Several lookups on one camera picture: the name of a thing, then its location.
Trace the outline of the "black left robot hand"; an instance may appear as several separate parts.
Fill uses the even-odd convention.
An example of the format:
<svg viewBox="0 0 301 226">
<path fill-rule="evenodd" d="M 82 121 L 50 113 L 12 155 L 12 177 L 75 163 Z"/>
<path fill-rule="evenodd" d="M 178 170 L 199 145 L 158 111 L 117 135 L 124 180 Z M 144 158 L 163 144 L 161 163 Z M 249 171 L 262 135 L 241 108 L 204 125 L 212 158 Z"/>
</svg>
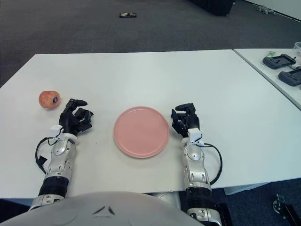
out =
<svg viewBox="0 0 301 226">
<path fill-rule="evenodd" d="M 59 125 L 63 127 L 63 133 L 77 136 L 92 128 L 91 118 L 94 115 L 91 111 L 83 109 L 87 102 L 79 99 L 70 99 L 59 118 Z"/>
</svg>

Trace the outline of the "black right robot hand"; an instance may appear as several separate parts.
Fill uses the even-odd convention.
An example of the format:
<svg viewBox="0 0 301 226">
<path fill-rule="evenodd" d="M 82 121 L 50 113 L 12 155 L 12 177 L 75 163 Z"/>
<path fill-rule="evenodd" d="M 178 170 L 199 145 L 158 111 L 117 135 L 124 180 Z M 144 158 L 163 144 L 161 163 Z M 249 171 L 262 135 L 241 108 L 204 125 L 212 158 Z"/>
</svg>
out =
<svg viewBox="0 0 301 226">
<path fill-rule="evenodd" d="M 188 137 L 188 129 L 200 129 L 199 118 L 193 103 L 182 104 L 171 110 L 172 127 L 183 138 Z"/>
</svg>

